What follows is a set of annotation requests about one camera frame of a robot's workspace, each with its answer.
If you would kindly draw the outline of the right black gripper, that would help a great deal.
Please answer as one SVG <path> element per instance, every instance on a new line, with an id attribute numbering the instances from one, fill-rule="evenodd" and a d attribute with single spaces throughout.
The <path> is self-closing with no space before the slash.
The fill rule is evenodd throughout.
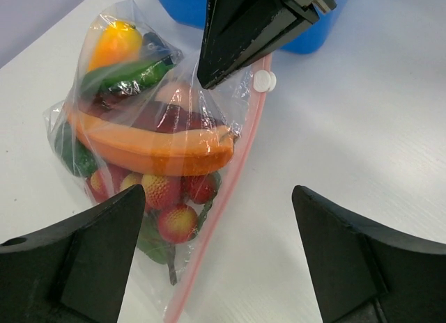
<path id="1" fill-rule="evenodd" d="M 207 0 L 197 78 L 205 89 L 297 38 L 336 0 Z"/>

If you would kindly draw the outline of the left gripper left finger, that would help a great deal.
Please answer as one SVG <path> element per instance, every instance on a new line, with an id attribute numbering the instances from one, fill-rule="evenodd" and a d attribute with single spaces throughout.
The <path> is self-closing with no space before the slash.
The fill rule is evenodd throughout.
<path id="1" fill-rule="evenodd" d="M 2 322 L 117 322 L 145 209 L 140 184 L 1 244 Z"/>

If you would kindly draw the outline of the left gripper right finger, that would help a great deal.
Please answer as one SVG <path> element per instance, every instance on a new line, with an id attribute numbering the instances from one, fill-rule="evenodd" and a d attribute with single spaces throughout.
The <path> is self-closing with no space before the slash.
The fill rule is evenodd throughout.
<path id="1" fill-rule="evenodd" d="M 444 322 L 445 245 L 347 210 L 304 186 L 292 193 L 324 322 Z"/>

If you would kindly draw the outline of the clear zip top bag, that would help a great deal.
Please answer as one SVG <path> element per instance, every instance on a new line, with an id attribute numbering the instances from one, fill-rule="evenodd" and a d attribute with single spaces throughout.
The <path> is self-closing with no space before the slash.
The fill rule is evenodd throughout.
<path id="1" fill-rule="evenodd" d="M 66 98 L 45 112 L 48 141 L 92 203 L 139 184 L 137 283 L 162 322 L 181 322 L 207 245 L 250 152 L 271 56 L 205 89 L 132 0 L 86 32 Z"/>

